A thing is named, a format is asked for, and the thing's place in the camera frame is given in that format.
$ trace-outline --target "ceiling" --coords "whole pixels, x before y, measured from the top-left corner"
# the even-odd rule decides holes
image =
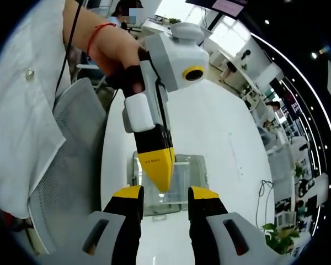
[[[327,61],[331,54],[320,55],[316,59],[311,55],[327,45],[331,47],[331,5],[308,0],[254,0],[249,1],[238,19],[252,33],[277,48],[302,72],[316,91],[331,122],[331,96],[327,91]],[[291,81],[292,92],[298,94],[296,98],[302,111],[312,119],[309,121],[312,134],[317,145],[322,146],[317,150],[313,147],[312,151],[319,154],[322,172],[328,174],[331,184],[331,130],[319,102],[285,59],[262,41],[256,41],[281,67]]]

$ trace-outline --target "red string bracelet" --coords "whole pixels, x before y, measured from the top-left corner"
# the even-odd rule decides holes
[[[114,23],[107,23],[107,24],[102,24],[102,25],[98,25],[95,27],[95,30],[94,32],[92,33],[92,36],[90,37],[89,41],[88,41],[88,45],[87,45],[87,56],[89,56],[89,49],[90,49],[90,46],[92,44],[92,41],[94,40],[94,38],[96,37],[97,33],[102,29],[104,28],[105,26],[113,26],[113,27],[116,27],[116,24]]]

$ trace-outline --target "office chair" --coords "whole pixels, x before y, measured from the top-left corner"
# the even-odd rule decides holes
[[[275,224],[280,230],[286,227],[296,226],[297,213],[295,211],[282,211],[275,216]]]
[[[47,253],[65,244],[78,218],[101,210],[106,126],[106,112],[87,78],[60,96],[53,114],[66,142],[29,198],[30,217]]]

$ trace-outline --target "office desk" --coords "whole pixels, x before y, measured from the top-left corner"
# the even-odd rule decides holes
[[[142,31],[146,30],[150,33],[168,33],[171,34],[170,29],[168,29],[167,26],[157,24],[155,22],[150,21],[149,19],[146,19],[146,21],[141,26]]]
[[[272,179],[264,145],[244,102],[206,79],[168,96],[175,153],[204,156],[209,188],[219,194],[229,212],[237,212],[255,225],[261,180]],[[105,131],[102,208],[133,175],[136,144],[134,136],[124,130],[123,108],[124,96],[119,92]],[[259,226],[274,221],[273,191],[265,220],[267,195],[268,191],[260,200]],[[194,264],[187,214],[144,217],[137,264],[152,264],[153,257],[156,264]]]

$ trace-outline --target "button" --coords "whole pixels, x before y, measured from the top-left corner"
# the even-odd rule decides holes
[[[29,69],[26,72],[26,80],[29,81],[29,80],[32,80],[33,78],[34,78],[34,71]]]

